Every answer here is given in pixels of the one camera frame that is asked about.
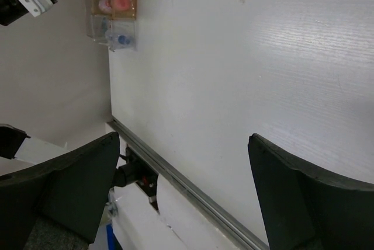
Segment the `pink glue bottle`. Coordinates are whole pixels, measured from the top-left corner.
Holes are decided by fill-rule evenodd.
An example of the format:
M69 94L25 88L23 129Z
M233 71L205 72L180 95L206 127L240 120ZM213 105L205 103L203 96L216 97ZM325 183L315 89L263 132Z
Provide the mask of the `pink glue bottle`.
M131 0L100 0L98 7L103 13L127 11L131 8Z

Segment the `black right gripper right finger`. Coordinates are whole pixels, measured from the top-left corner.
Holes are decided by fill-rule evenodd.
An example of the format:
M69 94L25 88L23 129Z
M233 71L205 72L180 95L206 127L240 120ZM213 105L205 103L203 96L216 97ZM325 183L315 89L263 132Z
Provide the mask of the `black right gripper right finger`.
M259 134L249 137L248 155L270 249L373 249L373 184Z

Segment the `blue cap spray bottle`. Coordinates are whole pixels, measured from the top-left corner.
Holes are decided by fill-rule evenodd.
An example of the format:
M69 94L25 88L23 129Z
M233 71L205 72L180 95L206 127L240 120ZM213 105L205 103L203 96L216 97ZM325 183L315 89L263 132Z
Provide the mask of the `blue cap spray bottle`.
M112 50L132 48L135 46L134 23L123 20L104 18L102 30L107 45Z

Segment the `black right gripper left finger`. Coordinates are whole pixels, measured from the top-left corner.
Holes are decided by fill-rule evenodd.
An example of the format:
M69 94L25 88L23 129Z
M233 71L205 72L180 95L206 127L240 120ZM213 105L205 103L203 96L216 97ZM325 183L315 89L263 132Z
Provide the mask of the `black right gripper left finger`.
M46 162L1 176L1 249L88 249L119 158L111 132Z

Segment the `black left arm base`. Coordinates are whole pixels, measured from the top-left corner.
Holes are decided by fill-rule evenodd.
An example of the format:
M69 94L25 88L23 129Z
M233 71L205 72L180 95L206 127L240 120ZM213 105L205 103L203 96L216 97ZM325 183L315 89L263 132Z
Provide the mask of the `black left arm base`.
M148 197L149 204L159 212L157 202L158 174L131 148L125 148L119 155L125 164L120 165L114 174L112 187L124 188L135 183Z

